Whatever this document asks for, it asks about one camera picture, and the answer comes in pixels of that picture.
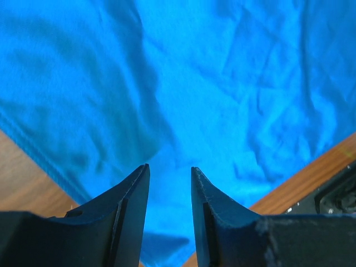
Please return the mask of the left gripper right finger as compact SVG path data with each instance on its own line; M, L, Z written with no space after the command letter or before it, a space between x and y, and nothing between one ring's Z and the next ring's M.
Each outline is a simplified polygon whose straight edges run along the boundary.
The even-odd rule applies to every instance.
M354 214L260 215L191 170L199 266L354 266Z

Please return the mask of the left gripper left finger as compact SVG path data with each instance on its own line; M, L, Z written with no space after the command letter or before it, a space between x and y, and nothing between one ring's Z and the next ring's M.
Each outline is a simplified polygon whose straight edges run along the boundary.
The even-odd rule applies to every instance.
M1 212L1 266L138 266L150 168L64 217Z

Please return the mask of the blue cloth napkin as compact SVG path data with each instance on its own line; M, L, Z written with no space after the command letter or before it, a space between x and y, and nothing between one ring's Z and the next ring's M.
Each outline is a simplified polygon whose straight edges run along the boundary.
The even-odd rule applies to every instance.
M355 2L2 1L1 129L80 204L148 163L181 266L193 166L250 206L355 132Z

